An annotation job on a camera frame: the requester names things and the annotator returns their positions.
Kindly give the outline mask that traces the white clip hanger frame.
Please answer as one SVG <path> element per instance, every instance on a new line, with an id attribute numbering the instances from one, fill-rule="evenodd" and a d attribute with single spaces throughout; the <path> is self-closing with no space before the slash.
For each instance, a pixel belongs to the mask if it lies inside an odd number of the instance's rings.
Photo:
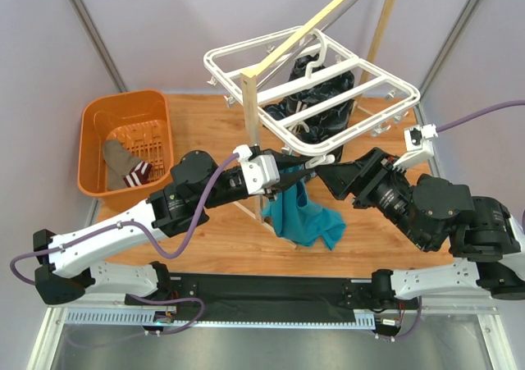
<path id="1" fill-rule="evenodd" d="M 225 89 L 228 105 L 242 106 L 243 68 L 223 69 L 220 60 L 256 48 L 267 48 L 268 55 L 296 30 L 264 34 L 206 52 L 203 64 L 211 75 L 210 84 Z M 328 161 L 360 135 L 377 136 L 389 130 L 421 98 L 415 86 L 322 32 L 283 69 L 290 74 L 286 81 L 258 88 L 259 129 L 266 128 L 289 151 L 317 163 Z"/>

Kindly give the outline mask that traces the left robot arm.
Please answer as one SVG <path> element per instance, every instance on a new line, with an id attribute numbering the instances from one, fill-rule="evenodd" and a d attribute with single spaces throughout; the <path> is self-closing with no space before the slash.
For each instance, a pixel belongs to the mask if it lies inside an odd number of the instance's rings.
<path id="1" fill-rule="evenodd" d="M 165 259 L 179 257 L 206 211 L 251 196 L 272 198 L 313 171 L 313 160 L 241 145 L 222 164 L 202 150 L 187 153 L 170 170 L 171 182 L 132 208 L 79 231 L 34 233 L 39 267 L 34 284 L 49 305 L 89 293 L 147 297 L 167 290 L 167 268 L 106 263 L 106 258 L 150 243 Z"/>

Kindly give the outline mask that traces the grey maroon striped sock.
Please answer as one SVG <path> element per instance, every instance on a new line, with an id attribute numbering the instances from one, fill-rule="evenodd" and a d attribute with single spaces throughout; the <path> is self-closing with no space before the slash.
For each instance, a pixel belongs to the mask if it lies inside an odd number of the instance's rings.
<path id="1" fill-rule="evenodd" d="M 153 165 L 130 153 L 117 139 L 103 145 L 103 159 L 107 167 L 107 189 L 137 188 L 148 183 Z"/>

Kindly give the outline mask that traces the teal cloth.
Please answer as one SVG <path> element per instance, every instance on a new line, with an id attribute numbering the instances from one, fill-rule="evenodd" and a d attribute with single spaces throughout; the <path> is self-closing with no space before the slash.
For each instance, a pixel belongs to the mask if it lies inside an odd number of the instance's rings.
<path id="1" fill-rule="evenodd" d="M 277 237 L 290 240 L 303 247 L 312 247 L 322 239 L 333 250 L 345 233 L 346 224 L 337 211 L 313 202 L 303 181 L 269 201 L 261 216 L 272 222 Z"/>

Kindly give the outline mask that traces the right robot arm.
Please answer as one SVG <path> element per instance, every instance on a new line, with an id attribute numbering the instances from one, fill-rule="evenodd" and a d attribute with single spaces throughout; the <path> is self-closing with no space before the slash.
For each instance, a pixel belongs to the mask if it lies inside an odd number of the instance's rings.
<path id="1" fill-rule="evenodd" d="M 524 298 L 524 231 L 497 199 L 428 174 L 410 184 L 399 157 L 380 148 L 316 172 L 335 199 L 351 197 L 356 209 L 376 208 L 419 250 L 436 252 L 450 244 L 448 265 L 375 271 L 372 297 L 380 303 L 454 290 Z"/>

